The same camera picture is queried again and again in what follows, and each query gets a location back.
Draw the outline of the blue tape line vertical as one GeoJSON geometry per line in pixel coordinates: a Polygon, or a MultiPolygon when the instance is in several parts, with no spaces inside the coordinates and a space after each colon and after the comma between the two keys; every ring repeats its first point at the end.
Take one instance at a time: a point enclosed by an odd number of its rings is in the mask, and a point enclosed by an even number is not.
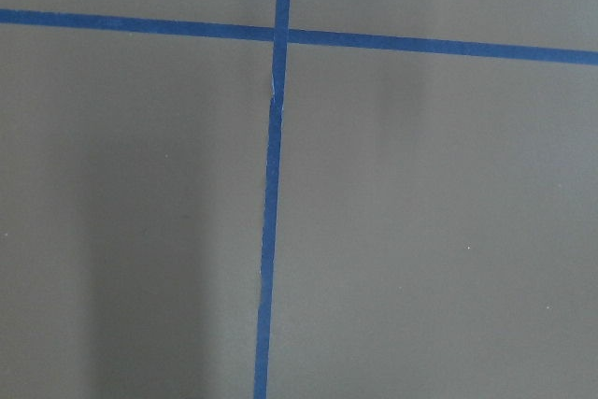
{"type": "Polygon", "coordinates": [[[291,0],[276,0],[272,47],[272,97],[265,159],[260,301],[257,311],[253,396],[265,398],[268,385],[270,328],[278,222],[278,188],[282,143],[291,0]]]}

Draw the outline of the blue tape line horizontal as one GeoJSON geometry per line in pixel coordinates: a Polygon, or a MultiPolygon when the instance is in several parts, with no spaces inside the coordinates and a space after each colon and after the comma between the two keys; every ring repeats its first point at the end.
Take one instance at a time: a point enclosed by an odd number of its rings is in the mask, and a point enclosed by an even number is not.
{"type": "MultiPolygon", "coordinates": [[[[151,35],[198,36],[261,42],[272,42],[275,37],[275,29],[272,27],[198,21],[141,19],[6,8],[1,10],[1,22],[5,24],[107,30],[151,35]]],[[[591,50],[566,50],[520,45],[300,29],[291,29],[288,32],[288,41],[292,44],[300,45],[368,50],[398,50],[560,64],[597,65],[597,53],[591,50]]]]}

